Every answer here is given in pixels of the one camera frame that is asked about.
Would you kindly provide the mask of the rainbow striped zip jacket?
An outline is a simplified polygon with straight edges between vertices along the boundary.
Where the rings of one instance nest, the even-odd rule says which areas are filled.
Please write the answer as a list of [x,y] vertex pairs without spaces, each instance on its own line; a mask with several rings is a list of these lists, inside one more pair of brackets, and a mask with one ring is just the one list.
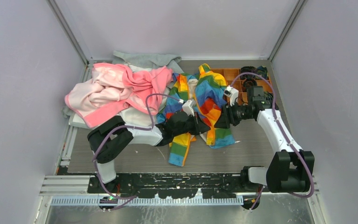
[[221,108],[226,104],[224,90],[227,81],[222,74],[215,73],[206,63],[199,66],[199,71],[193,75],[174,73],[174,85],[171,88],[165,107],[157,115],[157,123],[166,123],[175,112],[182,109],[178,99],[193,100],[194,112],[210,130],[201,135],[206,145],[218,149],[235,143],[229,128],[216,128]]

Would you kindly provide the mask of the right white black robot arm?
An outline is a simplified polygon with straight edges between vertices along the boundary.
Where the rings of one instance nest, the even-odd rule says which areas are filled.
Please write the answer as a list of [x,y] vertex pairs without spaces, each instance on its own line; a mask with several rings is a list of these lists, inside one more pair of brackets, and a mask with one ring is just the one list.
[[253,191],[258,184],[266,186],[272,193],[290,193],[298,197],[310,197],[314,192],[312,172],[315,157],[304,151],[289,133],[274,95],[266,94],[261,86],[252,86],[247,91],[247,103],[239,105],[235,100],[239,91],[232,86],[224,90],[229,102],[222,106],[216,128],[229,128],[242,120],[254,119],[262,127],[274,151],[268,167],[245,167],[240,179],[241,188]]

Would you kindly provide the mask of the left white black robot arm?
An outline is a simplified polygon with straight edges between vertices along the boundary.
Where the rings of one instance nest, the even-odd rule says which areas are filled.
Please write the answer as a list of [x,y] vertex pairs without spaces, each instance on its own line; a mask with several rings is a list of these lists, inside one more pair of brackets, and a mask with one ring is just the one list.
[[114,116],[92,130],[87,135],[93,151],[92,161],[96,163],[99,174],[99,187],[105,192],[113,192],[117,187],[117,174],[114,160],[127,147],[133,144],[164,146],[181,134],[201,135],[211,130],[195,113],[175,112],[166,121],[153,127],[127,124],[121,116]]

